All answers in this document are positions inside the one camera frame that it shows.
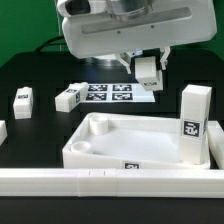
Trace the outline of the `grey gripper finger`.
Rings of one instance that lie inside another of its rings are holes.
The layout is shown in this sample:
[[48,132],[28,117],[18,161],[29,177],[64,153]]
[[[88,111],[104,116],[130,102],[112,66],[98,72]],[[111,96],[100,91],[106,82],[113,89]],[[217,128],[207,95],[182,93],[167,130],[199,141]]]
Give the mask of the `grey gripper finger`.
[[131,59],[134,57],[132,52],[116,53],[115,58],[126,68],[127,73],[131,73]]
[[168,64],[168,57],[170,55],[170,47],[165,46],[160,48],[160,57],[159,57],[159,69],[165,70]]

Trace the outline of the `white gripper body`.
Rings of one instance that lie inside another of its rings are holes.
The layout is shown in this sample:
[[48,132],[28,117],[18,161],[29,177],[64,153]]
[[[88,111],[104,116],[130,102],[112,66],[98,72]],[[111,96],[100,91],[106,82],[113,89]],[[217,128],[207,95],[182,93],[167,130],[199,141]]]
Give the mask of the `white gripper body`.
[[62,30],[78,58],[210,40],[213,0],[61,0]]

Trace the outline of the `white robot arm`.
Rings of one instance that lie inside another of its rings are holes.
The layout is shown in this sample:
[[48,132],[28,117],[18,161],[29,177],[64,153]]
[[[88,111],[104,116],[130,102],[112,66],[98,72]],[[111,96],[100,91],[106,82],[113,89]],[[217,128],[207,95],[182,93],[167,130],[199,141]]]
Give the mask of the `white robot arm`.
[[217,33],[213,0],[58,0],[68,49],[79,59],[208,41]]

